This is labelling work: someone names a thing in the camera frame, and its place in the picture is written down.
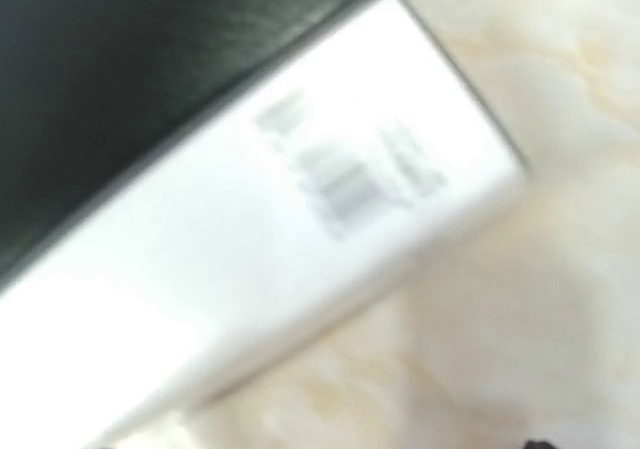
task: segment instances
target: dark object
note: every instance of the dark object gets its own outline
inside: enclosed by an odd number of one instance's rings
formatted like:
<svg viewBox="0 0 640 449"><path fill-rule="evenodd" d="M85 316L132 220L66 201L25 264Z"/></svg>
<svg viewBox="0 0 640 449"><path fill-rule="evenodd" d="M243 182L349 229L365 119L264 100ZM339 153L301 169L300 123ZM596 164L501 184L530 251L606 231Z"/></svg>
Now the dark object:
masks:
<svg viewBox="0 0 640 449"><path fill-rule="evenodd" d="M556 449L556 447L546 441L529 441L524 449Z"/></svg>
<svg viewBox="0 0 640 449"><path fill-rule="evenodd" d="M0 0L0 276L350 2Z"/></svg>

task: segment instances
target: barcode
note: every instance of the barcode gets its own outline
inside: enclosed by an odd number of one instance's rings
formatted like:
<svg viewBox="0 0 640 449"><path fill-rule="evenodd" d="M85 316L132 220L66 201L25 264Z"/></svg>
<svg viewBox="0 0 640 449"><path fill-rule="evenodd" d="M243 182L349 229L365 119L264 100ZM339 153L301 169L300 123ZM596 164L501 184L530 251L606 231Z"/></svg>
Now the barcode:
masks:
<svg viewBox="0 0 640 449"><path fill-rule="evenodd" d="M324 115L323 124L340 124L339 116L327 119L327 112L318 112ZM345 144L340 131L329 130L335 127L327 127L318 137L315 117L313 99L304 91L295 91L271 105L257 122L297 172L302 188L311 194L320 212L342 229L352 229L397 208L403 197L424 197L442 183L404 125L396 122L372 127L379 142L378 154L367 157Z"/></svg>

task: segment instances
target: marble surface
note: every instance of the marble surface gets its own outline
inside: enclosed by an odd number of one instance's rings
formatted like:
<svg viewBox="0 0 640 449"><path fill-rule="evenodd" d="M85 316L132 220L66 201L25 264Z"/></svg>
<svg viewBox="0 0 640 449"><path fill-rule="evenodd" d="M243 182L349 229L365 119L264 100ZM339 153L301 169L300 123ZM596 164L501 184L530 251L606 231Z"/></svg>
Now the marble surface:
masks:
<svg viewBox="0 0 640 449"><path fill-rule="evenodd" d="M297 354L118 449L640 446L640 0L410 0L536 180Z"/></svg>

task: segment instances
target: blurry barcode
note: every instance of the blurry barcode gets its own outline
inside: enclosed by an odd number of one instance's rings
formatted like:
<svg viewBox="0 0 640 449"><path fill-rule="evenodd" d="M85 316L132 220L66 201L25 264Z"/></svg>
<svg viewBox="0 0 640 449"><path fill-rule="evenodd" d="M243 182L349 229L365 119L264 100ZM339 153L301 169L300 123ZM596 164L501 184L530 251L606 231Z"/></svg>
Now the blurry barcode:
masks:
<svg viewBox="0 0 640 449"><path fill-rule="evenodd" d="M257 122L302 176L303 187L320 201L322 212L342 228L351 229L392 209L402 192L399 188L426 196L443 182L411 131L394 122L372 128L388 162L386 171L392 173L383 183L380 168L374 169L375 158L350 150L339 137L310 138L302 130L315 117L313 107L303 91L296 91L270 106Z"/></svg>

